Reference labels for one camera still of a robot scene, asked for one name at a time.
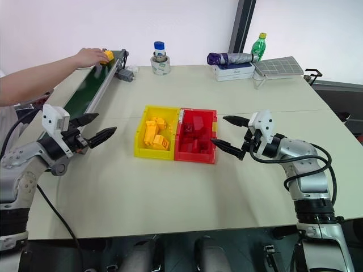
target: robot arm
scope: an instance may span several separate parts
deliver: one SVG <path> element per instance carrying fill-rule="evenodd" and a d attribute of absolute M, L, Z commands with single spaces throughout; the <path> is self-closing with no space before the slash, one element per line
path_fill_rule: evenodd
<path fill-rule="evenodd" d="M 336 192 L 331 200 L 324 174 L 324 170 L 329 168 L 334 175 L 329 154 L 305 141 L 273 135 L 273 119 L 268 110 L 254 113 L 250 120 L 238 116 L 225 116 L 223 119 L 248 127 L 248 131 L 241 149 L 223 140 L 212 139 L 217 147 L 240 160 L 249 152 L 256 161 L 279 163 L 285 170 L 288 178 L 285 187 L 294 201 L 301 239 L 296 248 L 296 271 L 354 271 L 341 226 L 335 219 L 333 204 Z M 328 160 L 318 156 L 315 147 L 321 149 Z M 262 155 L 272 160 L 259 158 Z M 321 168 L 318 159 L 326 166 Z"/>
<path fill-rule="evenodd" d="M 14 262 L 9 260 L 24 255 L 19 252 L 27 242 L 28 214 L 42 173 L 51 169 L 56 176 L 64 175 L 69 158 L 74 153 L 85 152 L 88 147 L 94 148 L 114 134 L 116 128 L 110 127 L 91 139 L 82 137 L 78 127 L 87 125 L 97 116 L 97 113 L 86 113 L 69 120 L 69 114 L 61 107 L 44 105 L 42 123 L 51 137 L 45 135 L 37 142 L 16 148 L 0 161 L 2 268 L 7 260 L 14 267 Z"/>

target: green plastic bottle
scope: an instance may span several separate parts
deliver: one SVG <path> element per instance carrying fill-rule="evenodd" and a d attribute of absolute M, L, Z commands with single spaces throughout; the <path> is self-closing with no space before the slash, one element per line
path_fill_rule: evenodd
<path fill-rule="evenodd" d="M 265 53 L 265 49 L 266 49 L 266 42 L 265 42 L 266 35 L 267 35 L 266 33 L 261 32 L 260 33 L 260 36 L 259 36 L 259 39 L 252 46 L 251 54 L 258 55 L 259 56 L 258 61 L 261 60 L 261 58 L 263 56 L 263 53 Z"/>

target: blue bottle cap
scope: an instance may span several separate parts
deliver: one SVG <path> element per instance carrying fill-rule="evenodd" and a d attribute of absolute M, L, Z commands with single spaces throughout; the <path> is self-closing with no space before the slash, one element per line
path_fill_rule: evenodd
<path fill-rule="evenodd" d="M 165 46 L 162 41 L 156 41 L 156 42 L 154 42 L 154 48 L 158 49 L 158 50 L 164 50 Z"/>

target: table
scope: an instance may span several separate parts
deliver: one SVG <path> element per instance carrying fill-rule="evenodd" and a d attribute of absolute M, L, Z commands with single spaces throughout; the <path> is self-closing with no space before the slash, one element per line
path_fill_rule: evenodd
<path fill-rule="evenodd" d="M 77 70 L 69 76 L 49 103 L 64 105 L 86 73 Z M 220 150 L 215 165 L 135 158 L 134 133 L 147 104 L 216 109 L 217 136 L 235 146 L 242 144 L 246 129 L 222 116 L 249 118 L 252 112 L 269 108 L 275 132 L 330 152 L 338 181 L 336 214 L 363 215 L 363 148 L 300 76 L 267 81 L 260 90 L 253 88 L 252 79 L 216 82 L 209 66 L 174 66 L 164 77 L 141 67 L 136 77 L 131 83 L 112 80 L 98 105 L 100 116 L 83 131 L 91 137 L 102 128 L 117 126 L 115 134 L 86 155 L 75 156 L 65 176 L 45 173 L 39 179 L 79 238 L 296 223 L 279 165 L 262 165 L 248 155 L 239 161 Z M 39 113 L 18 145 L 39 136 L 40 117 Z M 70 237 L 39 193 L 28 230 L 30 239 Z"/>

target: black cable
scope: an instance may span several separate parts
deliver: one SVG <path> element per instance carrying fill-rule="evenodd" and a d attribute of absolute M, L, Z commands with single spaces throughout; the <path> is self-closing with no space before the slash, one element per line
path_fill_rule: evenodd
<path fill-rule="evenodd" d="M 284 187 L 288 191 L 289 190 L 288 184 L 289 184 L 290 181 L 298 179 L 300 177 L 306 177 L 306 176 L 311 176 L 311 175 L 314 175 L 314 174 L 317 174 L 317 173 L 321 173 L 321 172 L 324 172 L 326 169 L 329 169 L 331 177 L 332 177 L 332 183 L 333 183 L 333 194 L 332 194 L 332 198 L 331 198 L 331 203 L 334 206 L 335 201 L 336 201 L 336 195 L 337 195 L 337 184 L 336 184 L 336 177 L 335 177 L 334 170 L 331 167 L 332 158 L 331 158 L 330 154 L 328 153 L 328 151 L 326 151 L 322 147 L 317 146 L 316 144 L 313 144 L 313 143 L 311 143 L 311 145 L 314 146 L 315 148 L 321 150 L 321 152 L 323 152 L 326 155 L 328 160 L 326 160 L 325 158 L 323 158 L 321 156 L 318 156 L 318 155 L 305 155 L 305 156 L 299 156 L 299 157 L 296 157 L 296 158 L 290 158 L 290 159 L 284 159 L 284 160 L 264 160 L 264 159 L 257 158 L 255 156 L 255 154 L 254 154 L 255 145 L 254 144 L 250 145 L 250 155 L 254 160 L 256 160 L 259 163 L 275 163 L 275 164 L 278 163 L 278 164 L 281 164 L 281 163 L 296 162 L 298 160 L 303 160 L 303 159 L 319 159 L 319 160 L 323 161 L 325 163 L 325 166 L 320 168 L 320 169 L 287 178 L 284 181 Z"/>
<path fill-rule="evenodd" d="M 36 187 L 38 188 L 39 193 L 44 197 L 45 201 L 48 203 L 49 207 L 54 211 L 54 213 L 58 216 L 58 218 L 60 219 L 60 221 L 62 221 L 63 225 L 66 227 L 66 229 L 68 230 L 70 236 L 72 236 L 72 239 L 77 247 L 77 251 L 79 253 L 79 257 L 81 260 L 81 267 L 82 267 L 82 271 L 84 271 L 85 266 L 84 266 L 84 262 L 83 262 L 83 254 L 82 254 L 82 250 L 81 250 L 81 246 L 79 245 L 78 239 L 76 238 L 76 236 L 74 235 L 72 229 L 69 227 L 69 225 L 67 224 L 66 220 L 64 220 L 64 218 L 62 217 L 62 215 L 60 215 L 60 213 L 56 210 L 56 208 L 54 208 L 54 206 L 52 205 L 52 203 L 50 202 L 50 200 L 48 199 L 48 197 L 45 195 L 44 191 L 42 190 L 42 188 L 39 186 L 39 184 L 36 185 Z"/>
<path fill-rule="evenodd" d="M 15 124 L 13 124 L 13 126 L 11 127 L 11 129 L 9 130 L 9 132 L 6 134 L 4 143 L 2 144 L 2 148 L 1 148 L 1 153 L 0 153 L 0 159 L 2 159 L 2 157 L 4 157 L 5 155 L 5 150 L 6 150 L 6 146 L 9 142 L 9 139 L 12 135 L 12 132 L 15 130 L 15 128 L 27 117 L 29 117 L 30 115 L 38 112 L 40 110 L 40 108 L 34 108 L 33 110 L 31 110 L 30 112 L 28 112 L 27 114 L 25 114 L 24 116 L 22 116 L 20 119 L 17 120 L 17 122 L 15 122 Z"/>

